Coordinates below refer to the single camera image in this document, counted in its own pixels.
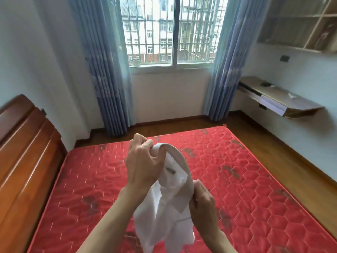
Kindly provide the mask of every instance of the bed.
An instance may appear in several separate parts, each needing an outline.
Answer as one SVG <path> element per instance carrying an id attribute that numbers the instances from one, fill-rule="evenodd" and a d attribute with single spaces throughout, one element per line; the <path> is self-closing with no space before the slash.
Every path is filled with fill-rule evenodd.
<path id="1" fill-rule="evenodd" d="M 26 126 L 22 134 L 35 136 L 17 136 L 14 141 L 25 122 L 36 120 L 30 118 L 33 113 L 38 113 L 40 122 Z M 124 160 L 129 142 L 76 148 L 66 154 L 58 132 L 23 95 L 1 110 L 0 127 L 0 161 L 8 167 L 0 170 L 0 252 L 76 252 L 127 183 Z M 38 149 L 37 138 L 44 143 L 38 144 L 40 151 L 33 151 Z M 336 252 L 335 239 L 226 127 L 152 139 L 181 150 L 192 177 L 200 179 L 215 198 L 219 225 L 238 253 Z M 26 155 L 33 161 L 20 166 Z M 11 166 L 8 156 L 14 160 Z M 5 215 L 3 206 L 9 206 Z M 194 232 L 195 243 L 183 251 L 209 252 Z M 142 252 L 133 220 L 119 251 Z M 154 252 L 164 253 L 163 243 Z"/>

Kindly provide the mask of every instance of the white cloth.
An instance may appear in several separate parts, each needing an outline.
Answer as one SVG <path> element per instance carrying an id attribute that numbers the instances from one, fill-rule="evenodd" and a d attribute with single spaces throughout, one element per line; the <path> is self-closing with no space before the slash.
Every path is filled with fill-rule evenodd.
<path id="1" fill-rule="evenodd" d="M 144 253 L 152 253 L 165 240 L 168 253 L 179 253 L 184 244 L 193 244 L 194 233 L 189 201 L 194 185 L 183 155 L 170 144 L 156 144 L 150 153 L 166 149 L 164 169 L 133 214 L 136 234 Z"/>

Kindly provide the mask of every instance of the bed frame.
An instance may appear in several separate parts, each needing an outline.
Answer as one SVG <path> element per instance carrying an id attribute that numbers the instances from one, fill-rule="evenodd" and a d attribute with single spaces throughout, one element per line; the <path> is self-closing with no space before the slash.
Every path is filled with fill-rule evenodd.
<path id="1" fill-rule="evenodd" d="M 25 96 L 0 109 L 0 252 L 26 252 L 67 151 Z"/>

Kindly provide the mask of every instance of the curtain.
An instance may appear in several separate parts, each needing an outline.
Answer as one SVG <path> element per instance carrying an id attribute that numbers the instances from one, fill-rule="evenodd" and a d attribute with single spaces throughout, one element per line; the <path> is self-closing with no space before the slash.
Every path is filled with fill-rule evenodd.
<path id="1" fill-rule="evenodd" d="M 213 121 L 227 116 L 269 0 L 228 0 L 204 103 Z"/>
<path id="2" fill-rule="evenodd" d="M 119 0 L 69 1 L 104 126 L 109 136 L 120 136 L 127 133 L 134 121 Z"/>

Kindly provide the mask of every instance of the red mattress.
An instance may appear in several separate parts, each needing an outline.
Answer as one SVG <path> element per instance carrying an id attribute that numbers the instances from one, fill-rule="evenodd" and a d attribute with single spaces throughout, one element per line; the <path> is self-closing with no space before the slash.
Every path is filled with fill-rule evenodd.
<path id="1" fill-rule="evenodd" d="M 216 200 L 221 229 L 238 253 L 333 253 L 337 242 L 225 127 L 153 137 L 182 151 L 193 179 Z M 29 253 L 76 252 L 127 183 L 129 142 L 70 151 Z M 184 252 L 209 252 L 198 232 Z M 120 252 L 142 252 L 130 221 Z M 164 253 L 163 243 L 154 252 Z"/>

